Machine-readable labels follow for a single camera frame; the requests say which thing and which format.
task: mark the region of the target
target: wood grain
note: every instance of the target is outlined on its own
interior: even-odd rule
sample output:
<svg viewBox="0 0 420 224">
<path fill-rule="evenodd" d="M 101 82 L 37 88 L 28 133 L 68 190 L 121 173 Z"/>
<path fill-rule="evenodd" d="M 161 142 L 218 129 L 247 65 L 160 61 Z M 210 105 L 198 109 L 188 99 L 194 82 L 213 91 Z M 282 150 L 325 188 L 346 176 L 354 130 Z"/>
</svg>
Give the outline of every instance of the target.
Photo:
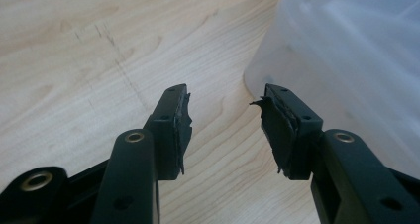
<svg viewBox="0 0 420 224">
<path fill-rule="evenodd" d="M 186 174 L 160 184 L 162 223 L 318 223 L 309 181 L 276 174 L 243 73 L 277 0 L 0 0 L 0 187 L 74 175 L 187 83 Z"/>
</svg>

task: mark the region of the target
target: wooden table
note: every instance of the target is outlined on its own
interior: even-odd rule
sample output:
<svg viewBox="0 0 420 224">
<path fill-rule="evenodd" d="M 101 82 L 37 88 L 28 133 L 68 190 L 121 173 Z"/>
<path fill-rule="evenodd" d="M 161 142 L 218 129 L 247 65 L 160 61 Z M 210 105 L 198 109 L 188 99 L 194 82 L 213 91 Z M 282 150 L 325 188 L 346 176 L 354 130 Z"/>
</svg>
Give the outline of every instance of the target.
<svg viewBox="0 0 420 224">
<path fill-rule="evenodd" d="M 277 0 L 0 0 L 0 187 L 72 176 L 186 83 L 186 174 L 160 183 L 162 223 L 318 223 L 309 181 L 276 174 L 243 73 Z"/>
</svg>

